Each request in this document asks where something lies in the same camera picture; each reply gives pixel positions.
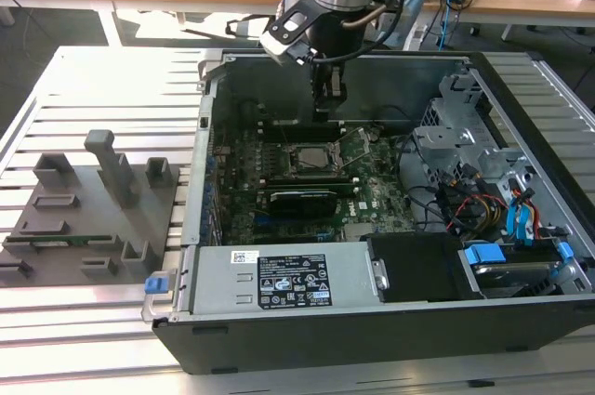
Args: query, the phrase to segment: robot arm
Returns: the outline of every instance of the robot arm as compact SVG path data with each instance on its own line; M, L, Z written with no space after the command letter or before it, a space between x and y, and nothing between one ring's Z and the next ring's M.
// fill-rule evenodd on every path
M299 0L260 37L278 63L289 59L311 65L315 115L328 117L346 98L342 75L345 62L381 45L394 31L404 0L387 31L371 46L362 47L366 24L393 6L395 0Z

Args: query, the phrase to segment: circuit board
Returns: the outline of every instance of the circuit board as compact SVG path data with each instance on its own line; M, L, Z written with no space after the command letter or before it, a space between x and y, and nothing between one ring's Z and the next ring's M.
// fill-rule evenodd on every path
M330 142L291 142L285 133L282 142L267 142L244 130L216 145L222 243L353 242L413 230L394 176L392 140L367 128L345 127ZM289 200L287 209L297 212L272 213L276 198L296 195L324 197L324 204Z

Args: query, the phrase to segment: power supply label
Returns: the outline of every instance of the power supply label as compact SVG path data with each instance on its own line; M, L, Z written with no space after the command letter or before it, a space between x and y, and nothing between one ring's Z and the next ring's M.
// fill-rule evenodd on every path
M262 309L333 305L324 254L259 257L258 304Z

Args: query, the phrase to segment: floor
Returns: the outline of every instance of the floor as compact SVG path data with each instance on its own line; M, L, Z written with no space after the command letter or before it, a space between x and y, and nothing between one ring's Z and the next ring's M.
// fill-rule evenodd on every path
M14 9L16 23L0 26L0 133L4 133L23 101L31 92L57 46L106 45L99 18L93 11L36 9L33 17L46 30L35 25L23 9ZM242 46L254 47L255 40L226 36L223 22L236 16L189 16L188 25L196 34L181 33L178 21L168 13L125 12L120 15L126 45L130 46ZM574 88L593 64L595 31L585 35L559 28L528 31L515 27L508 42L500 39L502 25L483 25L478 36L469 34L469 25L460 24L445 49L466 51L533 51L540 53L557 74ZM176 39L161 37L179 37ZM423 49L436 50L430 35ZM576 93L589 107L595 105L595 69L589 71Z

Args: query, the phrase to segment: blue tab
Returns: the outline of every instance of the blue tab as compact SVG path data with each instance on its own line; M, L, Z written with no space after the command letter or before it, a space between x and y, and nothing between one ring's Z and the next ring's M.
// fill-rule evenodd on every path
M473 244L465 250L465 256L470 265L506 262L499 244Z
M146 295L163 295L169 291L169 279L167 277L149 277L145 281Z
M506 215L506 232L508 235L512 235L514 233L514 218L517 215L517 208L515 204L517 203L517 199L513 198L510 202L509 212Z
M519 214L519 223L517 224L517 239L523 240L525 244L531 244L531 241L527 239L527 221L531 216L529 206L524 204Z
M573 248L571 248L570 244L568 244L567 242L560 242L558 244L558 252L562 256L564 261L575 256L575 252L573 251Z

